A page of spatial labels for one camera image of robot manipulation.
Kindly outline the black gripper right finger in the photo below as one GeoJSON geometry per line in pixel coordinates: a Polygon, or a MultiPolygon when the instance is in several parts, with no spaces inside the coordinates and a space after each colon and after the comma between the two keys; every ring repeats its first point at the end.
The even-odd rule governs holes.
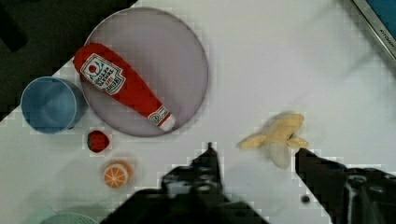
{"type": "Polygon", "coordinates": [[[332,224],[396,224],[394,175],[375,168],[347,168],[306,148],[295,154],[295,172],[332,224]]]}

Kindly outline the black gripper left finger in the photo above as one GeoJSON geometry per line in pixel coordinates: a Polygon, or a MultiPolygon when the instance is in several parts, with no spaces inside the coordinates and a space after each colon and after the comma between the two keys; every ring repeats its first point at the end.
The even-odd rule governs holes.
{"type": "Polygon", "coordinates": [[[219,155],[212,143],[209,142],[207,150],[190,164],[180,165],[164,175],[161,188],[170,198],[212,188],[223,191],[219,155]]]}

